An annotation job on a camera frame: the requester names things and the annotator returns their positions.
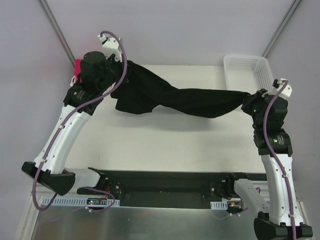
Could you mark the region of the black daisy print t-shirt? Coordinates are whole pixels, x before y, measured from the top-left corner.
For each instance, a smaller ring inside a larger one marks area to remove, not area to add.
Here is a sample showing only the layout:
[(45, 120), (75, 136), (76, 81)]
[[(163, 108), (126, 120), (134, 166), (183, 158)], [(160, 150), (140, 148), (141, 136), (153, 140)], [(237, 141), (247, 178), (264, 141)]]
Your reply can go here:
[(125, 79), (110, 96), (117, 100), (115, 109), (121, 112), (141, 115), (163, 106), (213, 119), (238, 108), (250, 94), (234, 90), (179, 89), (147, 68), (128, 61)]

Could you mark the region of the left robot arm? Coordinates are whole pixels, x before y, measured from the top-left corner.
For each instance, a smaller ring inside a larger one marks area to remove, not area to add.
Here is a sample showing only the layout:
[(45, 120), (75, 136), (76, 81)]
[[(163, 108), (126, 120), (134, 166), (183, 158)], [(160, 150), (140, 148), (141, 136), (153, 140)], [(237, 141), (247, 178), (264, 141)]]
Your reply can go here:
[(81, 129), (102, 102), (103, 93), (126, 74), (119, 57), (114, 53), (106, 57), (100, 51), (86, 53), (79, 69), (49, 140), (33, 161), (26, 161), (21, 167), (37, 183), (60, 196), (72, 188), (88, 187), (96, 195), (105, 191), (106, 183), (95, 170), (68, 170), (65, 163)]

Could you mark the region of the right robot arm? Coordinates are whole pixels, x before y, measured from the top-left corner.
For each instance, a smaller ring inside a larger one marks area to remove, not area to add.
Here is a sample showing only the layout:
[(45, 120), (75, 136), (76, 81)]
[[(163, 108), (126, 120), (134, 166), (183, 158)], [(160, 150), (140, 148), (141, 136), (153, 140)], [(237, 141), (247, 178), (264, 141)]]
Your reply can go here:
[(266, 201), (246, 178), (229, 181), (225, 192), (241, 197), (254, 216), (253, 228), (259, 240), (307, 240), (313, 229), (304, 222), (297, 205), (292, 176), (293, 150), (283, 129), (288, 112), (290, 87), (274, 91), (261, 89), (249, 96), (241, 109), (253, 120), (253, 138), (263, 163), (269, 200)]

